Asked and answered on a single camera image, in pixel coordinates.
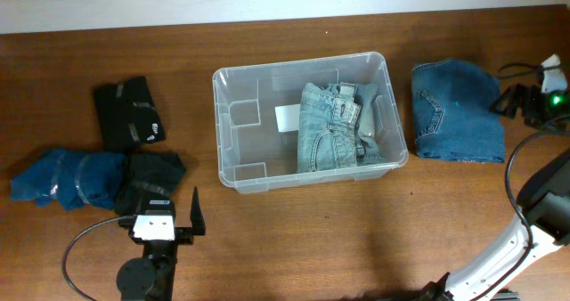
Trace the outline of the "dark blue jeans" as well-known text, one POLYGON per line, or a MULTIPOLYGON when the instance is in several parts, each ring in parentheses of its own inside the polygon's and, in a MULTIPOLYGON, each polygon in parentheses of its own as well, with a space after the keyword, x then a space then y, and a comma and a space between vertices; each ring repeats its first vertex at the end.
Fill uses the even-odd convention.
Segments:
POLYGON ((447 59, 411 71, 417 155, 448 162, 503 163, 505 132, 491 105, 499 81, 477 65, 447 59))

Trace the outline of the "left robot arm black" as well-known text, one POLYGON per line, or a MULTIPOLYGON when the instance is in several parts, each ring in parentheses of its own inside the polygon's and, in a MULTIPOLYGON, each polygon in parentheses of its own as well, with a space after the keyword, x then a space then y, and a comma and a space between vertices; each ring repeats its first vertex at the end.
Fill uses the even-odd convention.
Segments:
POLYGON ((191 197, 191 225, 175 225, 175 203, 157 193, 144 193, 134 214, 119 225, 142 246, 142 256, 126 261, 118 270, 116 285, 123 300, 170 301, 173 296, 177 251, 206 234, 197 189, 191 197))

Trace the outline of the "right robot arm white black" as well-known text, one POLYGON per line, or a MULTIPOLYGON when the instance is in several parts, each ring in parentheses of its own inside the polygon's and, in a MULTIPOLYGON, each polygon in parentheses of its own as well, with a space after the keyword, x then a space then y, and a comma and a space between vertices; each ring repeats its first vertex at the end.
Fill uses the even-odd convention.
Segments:
POLYGON ((525 145, 547 135, 569 135, 569 91, 545 94, 542 104, 540 130, 517 145, 506 166, 505 190, 515 211, 509 225, 469 264, 429 282, 418 300, 515 300, 501 289, 537 260, 569 245, 569 151, 532 175, 519 194, 510 185, 513 163, 525 145))

